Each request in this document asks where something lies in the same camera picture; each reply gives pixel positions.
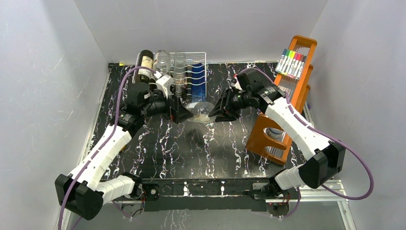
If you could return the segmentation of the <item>orange wooden rack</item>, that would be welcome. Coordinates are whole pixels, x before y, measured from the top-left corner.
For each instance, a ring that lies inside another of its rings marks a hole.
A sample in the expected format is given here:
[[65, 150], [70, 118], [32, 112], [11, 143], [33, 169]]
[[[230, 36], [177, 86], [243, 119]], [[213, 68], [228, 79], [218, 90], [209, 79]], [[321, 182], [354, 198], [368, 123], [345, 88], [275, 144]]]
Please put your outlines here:
[[276, 92], [282, 96], [271, 101], [271, 104], [260, 114], [252, 128], [246, 149], [256, 153], [277, 165], [285, 165], [291, 152], [292, 142], [296, 133], [304, 131], [296, 118], [304, 109], [310, 87], [308, 86], [313, 65], [311, 64], [317, 41], [295, 35], [288, 47], [307, 56], [301, 78], [299, 80], [277, 73]]

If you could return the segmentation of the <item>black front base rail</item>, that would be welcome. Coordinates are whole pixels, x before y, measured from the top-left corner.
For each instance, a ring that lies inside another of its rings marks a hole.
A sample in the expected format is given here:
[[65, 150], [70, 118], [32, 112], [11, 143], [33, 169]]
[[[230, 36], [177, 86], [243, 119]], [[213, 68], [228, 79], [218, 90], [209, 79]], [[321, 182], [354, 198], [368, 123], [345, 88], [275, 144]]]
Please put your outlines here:
[[288, 210], [299, 197], [296, 189], [278, 191], [268, 178], [142, 179], [137, 196], [120, 197], [119, 204], [144, 204], [146, 212], [164, 210]]

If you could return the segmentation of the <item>blue square glass bottle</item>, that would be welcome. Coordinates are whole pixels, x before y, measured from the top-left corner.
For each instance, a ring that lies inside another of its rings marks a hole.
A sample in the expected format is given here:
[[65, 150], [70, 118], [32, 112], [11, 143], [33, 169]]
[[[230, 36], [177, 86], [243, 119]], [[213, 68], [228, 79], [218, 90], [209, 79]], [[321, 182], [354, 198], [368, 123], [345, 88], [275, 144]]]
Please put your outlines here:
[[192, 102], [205, 102], [205, 67], [202, 63], [192, 64]]

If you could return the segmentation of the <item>dark wine bottle gold cap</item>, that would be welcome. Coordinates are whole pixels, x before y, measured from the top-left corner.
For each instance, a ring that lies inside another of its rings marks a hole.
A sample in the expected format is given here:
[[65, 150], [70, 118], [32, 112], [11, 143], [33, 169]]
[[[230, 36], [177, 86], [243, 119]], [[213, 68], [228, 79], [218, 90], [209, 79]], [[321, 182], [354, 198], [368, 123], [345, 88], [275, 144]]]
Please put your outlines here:
[[[142, 67], [147, 67], [149, 69], [153, 68], [153, 61], [154, 61], [154, 54], [150, 50], [142, 50], [139, 53], [139, 57], [137, 60], [137, 67], [142, 66]], [[135, 71], [135, 74], [133, 76], [133, 83], [146, 83], [149, 86], [150, 90], [154, 90], [154, 86], [150, 84], [151, 78], [153, 76], [153, 73], [147, 69], [138, 69]]]

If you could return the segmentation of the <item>clear labelled glass bottle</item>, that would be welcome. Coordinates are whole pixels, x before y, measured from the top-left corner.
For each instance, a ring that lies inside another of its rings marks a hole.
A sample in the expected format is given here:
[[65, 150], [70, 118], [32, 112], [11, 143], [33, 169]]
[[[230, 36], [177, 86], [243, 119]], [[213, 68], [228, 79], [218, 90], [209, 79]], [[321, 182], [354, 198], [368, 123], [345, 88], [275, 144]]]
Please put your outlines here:
[[193, 113], [193, 117], [188, 119], [189, 122], [207, 124], [215, 121], [214, 116], [208, 116], [214, 109], [214, 104], [210, 102], [189, 103], [186, 105], [186, 109]]

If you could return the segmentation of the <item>clear ribbed glass bottle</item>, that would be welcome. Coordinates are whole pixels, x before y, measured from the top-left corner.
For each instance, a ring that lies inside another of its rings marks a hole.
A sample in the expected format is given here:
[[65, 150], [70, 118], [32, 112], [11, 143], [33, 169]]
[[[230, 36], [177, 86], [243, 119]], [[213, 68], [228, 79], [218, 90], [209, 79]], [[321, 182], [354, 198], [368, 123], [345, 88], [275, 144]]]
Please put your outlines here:
[[184, 52], [174, 54], [173, 77], [175, 79], [175, 93], [177, 96], [183, 96], [183, 86], [185, 84], [186, 57]]

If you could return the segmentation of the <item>pack of coloured markers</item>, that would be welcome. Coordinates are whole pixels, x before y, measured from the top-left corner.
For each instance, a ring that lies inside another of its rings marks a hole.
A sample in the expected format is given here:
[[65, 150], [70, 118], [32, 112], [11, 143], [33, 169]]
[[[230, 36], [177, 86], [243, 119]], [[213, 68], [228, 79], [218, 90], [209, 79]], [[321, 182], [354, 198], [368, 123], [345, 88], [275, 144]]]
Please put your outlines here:
[[295, 80], [301, 78], [307, 56], [293, 50], [284, 49], [275, 71]]

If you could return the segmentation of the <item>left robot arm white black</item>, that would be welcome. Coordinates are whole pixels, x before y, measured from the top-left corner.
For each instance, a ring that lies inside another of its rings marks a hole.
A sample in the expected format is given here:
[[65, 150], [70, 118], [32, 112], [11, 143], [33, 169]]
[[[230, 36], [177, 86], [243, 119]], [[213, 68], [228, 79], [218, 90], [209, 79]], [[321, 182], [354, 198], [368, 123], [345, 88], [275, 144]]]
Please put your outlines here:
[[125, 172], [101, 182], [102, 176], [118, 153], [131, 141], [145, 120], [163, 115], [178, 124], [193, 117], [182, 104], [182, 87], [175, 83], [136, 83], [123, 101], [118, 96], [116, 114], [99, 142], [88, 156], [68, 175], [60, 174], [55, 181], [62, 210], [69, 210], [91, 220], [103, 205], [119, 197], [139, 199], [143, 193], [139, 176]]

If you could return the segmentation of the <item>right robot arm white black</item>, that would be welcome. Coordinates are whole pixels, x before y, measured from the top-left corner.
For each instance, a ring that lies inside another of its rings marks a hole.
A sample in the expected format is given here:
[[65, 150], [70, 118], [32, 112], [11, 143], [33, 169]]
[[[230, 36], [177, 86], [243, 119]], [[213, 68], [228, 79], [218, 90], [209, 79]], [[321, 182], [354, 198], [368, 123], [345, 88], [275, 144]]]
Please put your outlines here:
[[283, 198], [293, 187], [317, 189], [341, 171], [345, 148], [316, 133], [284, 91], [275, 84], [264, 86], [258, 77], [260, 73], [259, 69], [248, 68], [237, 74], [231, 86], [222, 91], [209, 117], [215, 117], [216, 122], [231, 122], [239, 119], [242, 109], [259, 109], [292, 139], [306, 159], [304, 164], [272, 177], [270, 194]]

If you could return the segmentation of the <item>clear round glass bottle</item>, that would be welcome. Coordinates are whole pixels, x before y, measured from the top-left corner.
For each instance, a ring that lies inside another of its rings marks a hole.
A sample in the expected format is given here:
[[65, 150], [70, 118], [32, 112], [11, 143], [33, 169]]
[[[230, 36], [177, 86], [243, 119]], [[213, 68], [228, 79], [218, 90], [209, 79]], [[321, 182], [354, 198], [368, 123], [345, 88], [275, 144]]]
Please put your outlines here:
[[153, 69], [162, 75], [169, 75], [171, 68], [171, 55], [166, 50], [159, 50], [154, 54]]

